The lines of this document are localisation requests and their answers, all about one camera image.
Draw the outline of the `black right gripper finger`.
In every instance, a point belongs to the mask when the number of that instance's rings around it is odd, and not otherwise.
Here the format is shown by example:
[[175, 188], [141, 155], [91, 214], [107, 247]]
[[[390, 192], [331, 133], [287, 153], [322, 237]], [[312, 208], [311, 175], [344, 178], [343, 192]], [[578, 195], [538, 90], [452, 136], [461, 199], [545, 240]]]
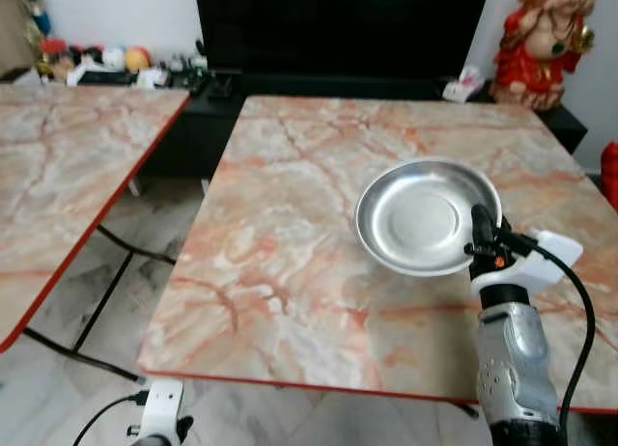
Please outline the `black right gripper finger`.
[[497, 242], [498, 221], [486, 205], [475, 204], [469, 209], [472, 217], [472, 246], [473, 249], [492, 249]]

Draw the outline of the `round stainless steel plate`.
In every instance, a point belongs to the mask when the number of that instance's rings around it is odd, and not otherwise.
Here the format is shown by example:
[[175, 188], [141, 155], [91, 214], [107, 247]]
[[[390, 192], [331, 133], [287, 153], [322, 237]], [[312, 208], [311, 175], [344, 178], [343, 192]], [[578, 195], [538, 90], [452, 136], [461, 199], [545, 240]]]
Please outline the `round stainless steel plate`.
[[374, 261], [410, 277], [445, 277], [472, 265], [472, 209], [502, 221], [497, 187], [471, 164], [418, 156], [385, 169], [366, 185], [353, 209], [358, 242]]

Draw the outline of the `red cushion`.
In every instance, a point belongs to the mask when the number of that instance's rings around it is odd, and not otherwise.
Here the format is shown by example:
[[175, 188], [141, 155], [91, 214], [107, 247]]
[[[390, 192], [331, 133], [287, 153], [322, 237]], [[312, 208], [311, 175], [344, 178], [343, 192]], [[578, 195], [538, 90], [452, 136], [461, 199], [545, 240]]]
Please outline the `red cushion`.
[[610, 206], [618, 208], [618, 143], [610, 142], [601, 156], [601, 191]]

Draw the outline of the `small white pink ornament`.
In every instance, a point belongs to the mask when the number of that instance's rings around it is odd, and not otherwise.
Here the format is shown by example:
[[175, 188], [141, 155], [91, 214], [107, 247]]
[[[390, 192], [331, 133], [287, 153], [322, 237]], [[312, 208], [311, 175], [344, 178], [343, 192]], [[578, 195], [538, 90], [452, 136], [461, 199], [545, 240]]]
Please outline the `small white pink ornament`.
[[471, 100], [487, 83], [486, 76], [480, 68], [466, 66], [460, 71], [458, 78], [449, 81], [442, 90], [441, 96], [446, 101], [465, 103]]

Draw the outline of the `red gold Buddha statue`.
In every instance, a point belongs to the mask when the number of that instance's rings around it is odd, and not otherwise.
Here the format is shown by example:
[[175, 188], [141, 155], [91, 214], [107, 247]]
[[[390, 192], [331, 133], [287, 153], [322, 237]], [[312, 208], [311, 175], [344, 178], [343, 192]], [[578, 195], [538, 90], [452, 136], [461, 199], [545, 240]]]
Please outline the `red gold Buddha statue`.
[[507, 16], [490, 86], [498, 103], [542, 112], [556, 109], [565, 94], [564, 76], [590, 52], [595, 31], [584, 18], [596, 0], [518, 0]]

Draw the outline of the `large marble pattern folding table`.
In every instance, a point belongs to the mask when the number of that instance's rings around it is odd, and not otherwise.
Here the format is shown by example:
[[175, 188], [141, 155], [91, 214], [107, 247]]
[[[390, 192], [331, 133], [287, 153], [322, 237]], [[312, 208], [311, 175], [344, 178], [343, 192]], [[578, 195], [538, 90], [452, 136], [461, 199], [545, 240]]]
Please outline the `large marble pattern folding table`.
[[571, 406], [613, 414], [617, 213], [533, 112], [444, 101], [252, 97], [138, 354], [152, 376], [475, 403], [480, 305], [467, 274], [419, 279], [358, 242], [358, 196], [416, 156], [497, 185], [518, 230], [583, 246], [599, 334]]

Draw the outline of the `large black television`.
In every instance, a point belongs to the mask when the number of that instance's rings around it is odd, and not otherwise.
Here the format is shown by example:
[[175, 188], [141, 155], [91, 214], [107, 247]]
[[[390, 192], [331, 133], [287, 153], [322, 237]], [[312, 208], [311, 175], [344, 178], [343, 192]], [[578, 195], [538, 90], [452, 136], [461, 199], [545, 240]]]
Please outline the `large black television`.
[[197, 0], [214, 70], [429, 79], [466, 62], [486, 0]]

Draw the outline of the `black television cabinet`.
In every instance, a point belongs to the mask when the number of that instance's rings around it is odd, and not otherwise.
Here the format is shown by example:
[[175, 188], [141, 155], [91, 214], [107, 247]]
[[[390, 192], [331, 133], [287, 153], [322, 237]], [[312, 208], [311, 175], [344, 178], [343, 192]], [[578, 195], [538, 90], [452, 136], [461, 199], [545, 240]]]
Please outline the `black television cabinet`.
[[365, 76], [220, 72], [172, 121], [140, 176], [212, 180], [233, 129], [242, 118], [322, 120], [438, 131], [445, 128], [531, 128], [551, 134], [574, 153], [588, 131], [565, 107], [538, 112], [502, 105], [487, 92], [465, 103], [442, 97], [447, 80]]

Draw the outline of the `orange round figurine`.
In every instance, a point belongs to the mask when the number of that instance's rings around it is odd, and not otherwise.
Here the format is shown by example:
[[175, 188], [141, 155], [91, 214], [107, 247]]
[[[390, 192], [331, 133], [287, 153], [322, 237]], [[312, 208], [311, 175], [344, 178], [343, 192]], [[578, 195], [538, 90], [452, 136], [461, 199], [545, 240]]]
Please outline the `orange round figurine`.
[[129, 47], [125, 49], [124, 66], [127, 71], [131, 72], [149, 70], [152, 66], [150, 50], [143, 47]]

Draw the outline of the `white round figurine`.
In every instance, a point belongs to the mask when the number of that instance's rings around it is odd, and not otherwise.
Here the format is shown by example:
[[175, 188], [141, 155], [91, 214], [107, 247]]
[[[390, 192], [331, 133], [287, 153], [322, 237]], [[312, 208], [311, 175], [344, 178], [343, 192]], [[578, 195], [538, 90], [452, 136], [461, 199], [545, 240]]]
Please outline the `white round figurine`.
[[126, 70], [126, 50], [120, 47], [106, 47], [100, 52], [98, 61], [107, 70]]

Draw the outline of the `red hat figurine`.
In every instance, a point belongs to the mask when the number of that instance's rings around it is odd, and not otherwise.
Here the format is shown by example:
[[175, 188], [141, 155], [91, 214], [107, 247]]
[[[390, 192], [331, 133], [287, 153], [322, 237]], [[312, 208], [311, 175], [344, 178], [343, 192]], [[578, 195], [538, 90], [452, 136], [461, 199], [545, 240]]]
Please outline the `red hat figurine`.
[[40, 41], [41, 57], [36, 63], [42, 79], [66, 83], [68, 71], [73, 68], [68, 58], [68, 44], [63, 39], [43, 39]]

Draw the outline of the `beige cushion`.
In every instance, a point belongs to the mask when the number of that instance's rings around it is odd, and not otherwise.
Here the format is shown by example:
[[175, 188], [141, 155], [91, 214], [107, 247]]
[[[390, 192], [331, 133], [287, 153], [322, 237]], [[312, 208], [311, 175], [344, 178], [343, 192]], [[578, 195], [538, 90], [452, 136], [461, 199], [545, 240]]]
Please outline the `beige cushion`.
[[40, 40], [27, 1], [0, 0], [0, 83], [36, 64]]

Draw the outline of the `blue hanging ornament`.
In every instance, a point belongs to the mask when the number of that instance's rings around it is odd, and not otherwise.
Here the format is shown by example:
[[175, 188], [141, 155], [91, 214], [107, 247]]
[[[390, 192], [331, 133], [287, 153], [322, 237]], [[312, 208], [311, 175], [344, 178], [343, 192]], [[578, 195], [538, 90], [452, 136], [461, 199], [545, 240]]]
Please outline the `blue hanging ornament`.
[[47, 37], [52, 31], [52, 25], [50, 25], [50, 17], [47, 11], [44, 9], [42, 0], [23, 0], [25, 1], [28, 13], [30, 13], [32, 21], [34, 21], [37, 31], [40, 35]]

